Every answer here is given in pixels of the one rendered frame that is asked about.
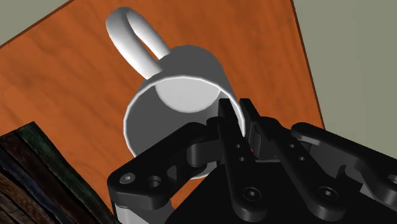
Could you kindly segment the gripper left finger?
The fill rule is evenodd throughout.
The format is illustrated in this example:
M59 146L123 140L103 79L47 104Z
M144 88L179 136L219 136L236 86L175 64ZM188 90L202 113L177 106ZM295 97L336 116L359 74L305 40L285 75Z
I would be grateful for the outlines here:
M118 222L167 222L176 211L171 197L210 162L225 169L224 208L246 222L268 213L263 185L254 177L256 164L228 99L218 101L218 115L205 124L190 122L130 162L107 180Z

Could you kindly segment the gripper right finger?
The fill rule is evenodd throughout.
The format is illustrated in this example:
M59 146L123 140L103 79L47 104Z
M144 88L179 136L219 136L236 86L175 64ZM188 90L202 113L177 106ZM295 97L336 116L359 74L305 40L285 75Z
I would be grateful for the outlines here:
M397 159L309 123L287 129L241 99L259 160L277 159L307 209L323 221L397 221Z

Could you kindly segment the white mug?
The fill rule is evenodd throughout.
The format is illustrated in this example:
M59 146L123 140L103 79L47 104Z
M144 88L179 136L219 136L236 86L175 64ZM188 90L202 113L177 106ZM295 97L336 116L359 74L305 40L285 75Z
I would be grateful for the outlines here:
M106 30L119 53L144 78L123 118L123 135L133 156L186 123L205 123L217 116L220 99L230 100L245 133L239 101L211 52L192 45L168 48L152 26L128 7L108 16Z

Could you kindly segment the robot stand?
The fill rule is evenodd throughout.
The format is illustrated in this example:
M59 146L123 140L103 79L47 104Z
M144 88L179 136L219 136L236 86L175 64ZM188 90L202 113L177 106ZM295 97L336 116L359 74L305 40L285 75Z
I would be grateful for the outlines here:
M116 224L35 122L0 136L1 223Z

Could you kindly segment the orange wooden table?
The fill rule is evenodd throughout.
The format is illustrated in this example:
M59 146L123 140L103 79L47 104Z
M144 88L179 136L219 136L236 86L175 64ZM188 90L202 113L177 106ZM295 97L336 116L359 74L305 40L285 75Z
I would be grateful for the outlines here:
M106 32L120 6L169 47L210 51L260 114L323 127L292 0L72 0L0 47L0 135L36 122L105 203L108 175L132 158L122 123L143 80Z

